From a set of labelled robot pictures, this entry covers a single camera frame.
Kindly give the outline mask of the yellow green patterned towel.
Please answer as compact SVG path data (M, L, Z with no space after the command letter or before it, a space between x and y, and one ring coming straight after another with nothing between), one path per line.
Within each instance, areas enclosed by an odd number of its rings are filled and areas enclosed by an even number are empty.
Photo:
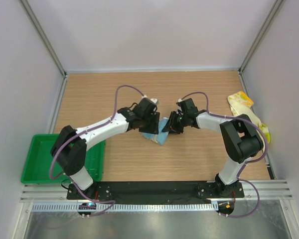
M254 105L254 102L247 96L246 93L239 91L235 94L229 95L227 97L227 101L230 105L230 110L233 116L246 114L250 118L251 122L264 133L267 142L270 143L271 136L269 128L251 110L251 106Z

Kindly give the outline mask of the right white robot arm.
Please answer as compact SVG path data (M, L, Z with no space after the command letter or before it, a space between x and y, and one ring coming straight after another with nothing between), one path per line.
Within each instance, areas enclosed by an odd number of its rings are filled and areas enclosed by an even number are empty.
M180 134L186 126L190 126L220 133L228 159L215 176L214 190L220 197L231 195L245 163L264 147L259 131L246 114L237 117L216 115L207 109L199 110L191 98L179 100L176 104L178 110L170 113L162 131Z

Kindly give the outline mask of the blue polka dot towel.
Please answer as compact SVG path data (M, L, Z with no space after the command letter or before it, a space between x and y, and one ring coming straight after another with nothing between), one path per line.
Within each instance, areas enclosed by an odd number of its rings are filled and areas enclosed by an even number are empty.
M164 145L169 133L163 132L162 130L166 126L167 121L168 118L162 118L159 120L158 134L142 133L142 136L148 140L155 142L158 145Z

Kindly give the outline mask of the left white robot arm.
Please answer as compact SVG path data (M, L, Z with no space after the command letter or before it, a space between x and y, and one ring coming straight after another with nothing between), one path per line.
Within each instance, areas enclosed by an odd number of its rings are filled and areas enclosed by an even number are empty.
M142 97L139 103L115 109L112 116L97 123L77 129L69 125L64 127L51 149L52 163L58 163L63 173L77 185L78 193L84 199L91 199L96 188L85 167L87 151L112 136L132 129L158 134L157 106L158 99Z

